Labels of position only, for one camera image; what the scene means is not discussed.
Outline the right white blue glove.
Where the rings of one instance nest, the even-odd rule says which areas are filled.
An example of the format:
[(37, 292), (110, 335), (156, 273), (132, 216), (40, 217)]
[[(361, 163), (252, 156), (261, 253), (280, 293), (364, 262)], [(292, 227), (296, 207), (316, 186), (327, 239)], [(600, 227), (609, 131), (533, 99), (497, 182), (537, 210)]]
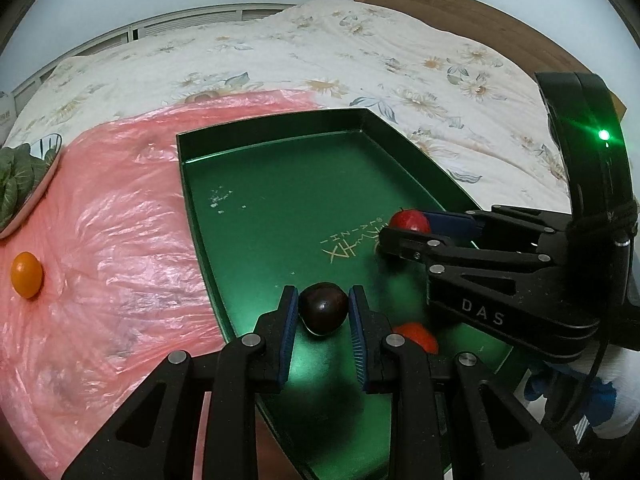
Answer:
[[(552, 379), (563, 374), (584, 380), (597, 356), (599, 345), (588, 344), (587, 349), (574, 362), (568, 364), (544, 363), (527, 379), (524, 399), (536, 401), (548, 398)], [(596, 377), (590, 382), (580, 416), (585, 416), (600, 439), (626, 437), (639, 418), (639, 352), (615, 344), (606, 347)]]

